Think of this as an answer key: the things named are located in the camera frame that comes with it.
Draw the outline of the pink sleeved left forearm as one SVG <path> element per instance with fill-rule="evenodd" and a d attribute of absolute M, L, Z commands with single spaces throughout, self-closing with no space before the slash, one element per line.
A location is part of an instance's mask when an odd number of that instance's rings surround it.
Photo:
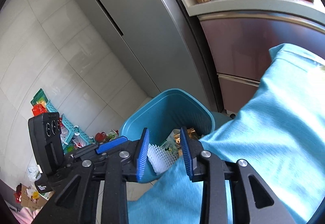
<path fill-rule="evenodd" d="M 18 213 L 19 223 L 31 224 L 40 211 L 41 209 L 32 211 L 30 208 L 23 207 Z"/>

